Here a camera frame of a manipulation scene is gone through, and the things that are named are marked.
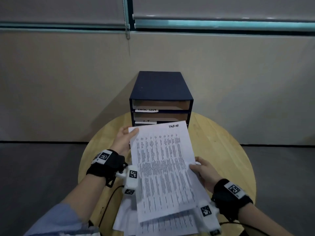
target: wooden table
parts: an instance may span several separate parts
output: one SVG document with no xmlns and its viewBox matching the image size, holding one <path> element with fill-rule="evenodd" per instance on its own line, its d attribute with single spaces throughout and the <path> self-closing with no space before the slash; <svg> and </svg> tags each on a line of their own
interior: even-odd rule
<svg viewBox="0 0 315 236">
<path fill-rule="evenodd" d="M 101 150 L 108 149 L 111 146 L 118 129 L 125 125 L 131 125 L 130 113 L 115 118 L 95 134 L 82 155 L 78 182 L 84 178 L 92 159 Z M 256 181 L 254 171 L 245 151 L 239 143 L 214 121 L 196 113 L 191 114 L 188 131 L 195 156 L 201 156 L 208 160 L 221 176 L 230 179 L 242 187 L 255 202 Z M 126 162 L 131 162 L 130 152 Z M 113 190 L 121 184 L 122 180 L 117 178 L 112 188 L 106 187 L 104 189 L 91 216 L 91 221 L 95 225 L 99 224 L 104 208 Z M 122 196 L 121 190 L 117 190 L 109 203 L 104 220 L 100 226 L 100 231 L 103 235 L 123 235 L 123 232 L 112 229 Z M 223 215 L 219 215 L 219 220 L 221 222 L 227 221 Z M 227 224 L 222 226 L 222 235 L 239 235 L 242 230 L 241 226 Z"/>
</svg>

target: black wrist strap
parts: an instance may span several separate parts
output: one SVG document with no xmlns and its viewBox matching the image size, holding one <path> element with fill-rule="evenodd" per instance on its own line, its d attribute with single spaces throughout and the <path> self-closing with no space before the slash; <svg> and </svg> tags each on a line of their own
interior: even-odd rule
<svg viewBox="0 0 315 236">
<path fill-rule="evenodd" d="M 247 195 L 241 198 L 236 197 L 235 195 L 242 189 L 233 183 L 230 183 L 231 186 L 227 189 L 225 185 L 229 182 L 228 179 L 221 179 L 214 187 L 211 200 L 219 208 L 220 214 L 223 214 L 228 221 L 233 222 L 238 219 L 238 210 L 253 201 Z"/>
<path fill-rule="evenodd" d="M 116 179 L 116 172 L 122 172 L 124 168 L 128 166 L 128 164 L 125 163 L 125 157 L 119 155 L 116 151 L 110 149 L 107 151 L 111 152 L 108 158 L 106 158 L 106 154 L 104 154 L 104 157 L 102 157 L 101 153 L 97 154 L 97 156 L 94 158 L 97 159 L 98 157 L 101 157 L 102 160 L 105 160 L 105 163 L 93 163 L 87 170 L 86 174 L 104 177 L 106 179 L 106 186 L 111 188 L 114 185 Z"/>
</svg>

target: right hand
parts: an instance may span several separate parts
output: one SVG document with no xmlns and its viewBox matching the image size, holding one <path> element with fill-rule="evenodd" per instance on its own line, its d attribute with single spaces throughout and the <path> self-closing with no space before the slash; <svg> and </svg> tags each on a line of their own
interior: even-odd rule
<svg viewBox="0 0 315 236">
<path fill-rule="evenodd" d="M 205 159 L 196 156 L 195 160 L 199 162 L 201 165 L 189 165 L 189 168 L 198 176 L 201 184 L 213 193 L 213 189 L 218 183 L 219 180 L 223 179 L 215 168 L 210 164 L 210 162 L 206 161 Z"/>
</svg>

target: hand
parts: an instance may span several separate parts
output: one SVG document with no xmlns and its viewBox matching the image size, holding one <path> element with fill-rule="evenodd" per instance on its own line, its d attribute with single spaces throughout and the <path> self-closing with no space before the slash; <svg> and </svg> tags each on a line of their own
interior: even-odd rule
<svg viewBox="0 0 315 236">
<path fill-rule="evenodd" d="M 139 128 L 135 128 L 129 133 L 128 128 L 131 126 L 121 127 L 117 133 L 116 138 L 111 146 L 111 150 L 116 151 L 119 155 L 126 156 L 130 149 L 130 139 L 134 137 L 138 132 Z"/>
<path fill-rule="evenodd" d="M 218 183 L 219 180 L 223 179 L 215 168 L 210 164 L 210 162 L 205 159 L 197 156 L 195 160 L 199 162 L 201 165 L 189 165 L 189 168 L 198 176 L 201 184 L 213 193 L 213 189 L 215 184 Z"/>
</svg>

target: desk organizer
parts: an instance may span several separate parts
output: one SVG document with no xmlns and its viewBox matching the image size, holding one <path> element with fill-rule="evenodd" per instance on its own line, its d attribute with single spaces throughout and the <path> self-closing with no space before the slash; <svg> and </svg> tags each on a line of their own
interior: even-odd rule
<svg viewBox="0 0 315 236">
<path fill-rule="evenodd" d="M 140 71 L 130 95 L 132 126 L 185 120 L 194 99 L 180 72 Z"/>
</svg>

